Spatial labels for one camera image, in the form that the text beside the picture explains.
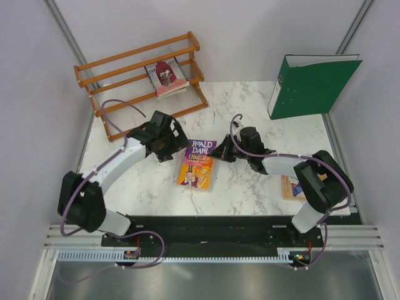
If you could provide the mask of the red Treehouse book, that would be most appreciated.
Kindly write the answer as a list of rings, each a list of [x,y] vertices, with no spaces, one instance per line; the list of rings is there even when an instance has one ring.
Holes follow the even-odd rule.
[[[169,92],[169,93],[163,94],[163,95],[161,95],[161,96],[158,96],[157,98],[162,99],[162,98],[166,98],[166,97],[169,97],[169,96],[172,96],[172,95],[175,95],[175,94],[184,93],[184,92],[186,92],[186,91],[187,91],[187,88],[184,87],[184,88],[182,88],[182,89],[178,89],[178,90],[176,90],[176,91]]]

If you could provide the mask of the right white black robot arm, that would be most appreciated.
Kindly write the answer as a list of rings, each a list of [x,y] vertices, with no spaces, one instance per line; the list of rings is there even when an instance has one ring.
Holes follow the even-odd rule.
[[[281,175],[298,180],[306,203],[292,217],[286,230],[287,241],[300,246],[337,204],[348,200],[354,186],[334,158],[325,150],[312,155],[282,154],[264,147],[255,127],[241,128],[237,134],[226,135],[209,156],[233,163],[245,159],[251,169],[264,175]]]

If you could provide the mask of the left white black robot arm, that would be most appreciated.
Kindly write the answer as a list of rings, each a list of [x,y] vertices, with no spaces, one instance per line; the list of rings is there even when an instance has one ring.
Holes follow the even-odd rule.
[[[189,145],[181,124],[160,111],[122,136],[122,146],[100,165],[83,173],[69,171],[64,175],[57,207],[63,236],[68,235],[64,226],[69,221],[88,233],[101,231],[113,235],[124,246],[135,243],[138,235],[131,220],[107,209],[104,195],[128,169],[149,155],[155,154],[163,163]]]

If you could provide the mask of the yellow Roald Dahl book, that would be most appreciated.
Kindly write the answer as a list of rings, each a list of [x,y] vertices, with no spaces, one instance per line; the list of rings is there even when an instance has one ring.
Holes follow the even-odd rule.
[[[195,189],[209,189],[214,159],[210,156],[217,141],[190,139],[177,183]]]

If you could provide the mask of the brown cover book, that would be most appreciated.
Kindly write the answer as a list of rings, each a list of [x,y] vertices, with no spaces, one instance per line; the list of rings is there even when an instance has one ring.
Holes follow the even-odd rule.
[[[306,197],[297,179],[281,176],[282,197],[285,200],[305,201]]]

